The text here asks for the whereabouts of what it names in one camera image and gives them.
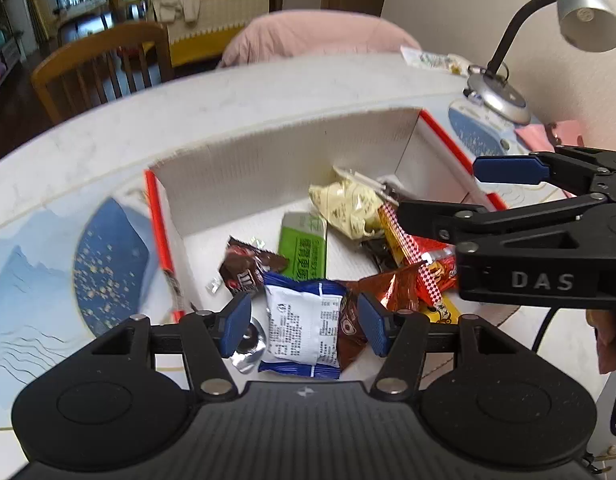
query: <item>silver lamp head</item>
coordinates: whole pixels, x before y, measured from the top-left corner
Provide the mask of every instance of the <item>silver lamp head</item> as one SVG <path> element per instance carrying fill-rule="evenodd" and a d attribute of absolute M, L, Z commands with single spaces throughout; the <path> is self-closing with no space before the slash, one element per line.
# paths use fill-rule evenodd
<path fill-rule="evenodd" d="M 616 15 L 604 0 L 557 0 L 562 36 L 588 52 L 616 47 Z"/>

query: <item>cardboard box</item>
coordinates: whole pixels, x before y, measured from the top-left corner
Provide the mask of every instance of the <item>cardboard box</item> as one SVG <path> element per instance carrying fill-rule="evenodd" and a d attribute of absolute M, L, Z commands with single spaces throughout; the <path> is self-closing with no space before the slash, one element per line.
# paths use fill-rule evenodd
<path fill-rule="evenodd" d="M 162 266 L 179 291 L 179 304 L 219 311 L 231 298 L 222 286 L 206 285 L 217 275 L 230 236 L 264 240 L 275 251 L 287 211 L 312 211 L 310 184 L 336 179 L 333 166 L 386 177 L 424 200 L 479 203 L 495 209 L 476 185 L 470 163 L 432 117 L 418 108 L 295 121 L 213 139 L 155 163 L 147 172 L 150 205 Z M 376 273 L 358 244 L 328 230 L 326 276 L 358 280 Z M 516 307 L 453 298 L 461 312 L 501 324 Z M 267 327 L 266 299 L 259 294 L 252 315 Z M 429 356 L 426 370 L 439 370 L 447 355 Z M 370 348 L 342 374 L 343 380 L 371 381 L 382 360 Z M 288 380 L 271 372 L 249 376 L 228 364 L 241 388 L 246 380 Z"/>

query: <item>checkered strip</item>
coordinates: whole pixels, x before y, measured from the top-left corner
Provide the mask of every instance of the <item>checkered strip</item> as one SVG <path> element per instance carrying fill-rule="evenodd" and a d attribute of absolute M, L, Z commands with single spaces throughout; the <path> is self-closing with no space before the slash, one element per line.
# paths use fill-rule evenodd
<path fill-rule="evenodd" d="M 389 203 L 384 203 L 381 206 L 381 210 L 389 219 L 390 224 L 392 224 L 392 232 L 397 238 L 400 247 L 402 248 L 404 258 L 406 259 L 406 263 L 409 265 L 415 264 L 421 261 L 421 253 L 419 252 L 419 246 L 416 241 L 412 239 L 412 236 L 406 233 L 397 222 L 397 214 Z M 432 274 L 428 270 L 427 265 L 422 265 L 418 270 L 418 280 L 421 280 L 424 288 L 428 292 L 430 296 L 430 300 L 432 302 L 432 306 L 439 306 L 444 304 L 444 300 L 441 297 L 441 292 L 439 291 L 439 287 L 437 286 L 437 282 L 432 277 Z"/>

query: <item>green package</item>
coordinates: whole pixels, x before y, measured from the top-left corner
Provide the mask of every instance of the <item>green package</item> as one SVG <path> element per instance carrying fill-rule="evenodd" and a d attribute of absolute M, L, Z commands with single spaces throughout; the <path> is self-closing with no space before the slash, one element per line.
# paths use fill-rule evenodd
<path fill-rule="evenodd" d="M 282 273 L 298 282 L 326 277 L 326 221 L 308 213 L 286 213 L 279 254 L 288 258 Z"/>

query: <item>lamp base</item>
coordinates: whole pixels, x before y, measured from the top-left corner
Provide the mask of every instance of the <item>lamp base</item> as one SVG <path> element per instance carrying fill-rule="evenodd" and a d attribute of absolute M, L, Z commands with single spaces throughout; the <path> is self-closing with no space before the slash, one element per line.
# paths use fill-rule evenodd
<path fill-rule="evenodd" d="M 479 98 L 488 108 L 516 124 L 529 124 L 528 104 L 523 96 L 498 76 L 492 76 L 485 68 L 471 66 L 466 97 Z"/>

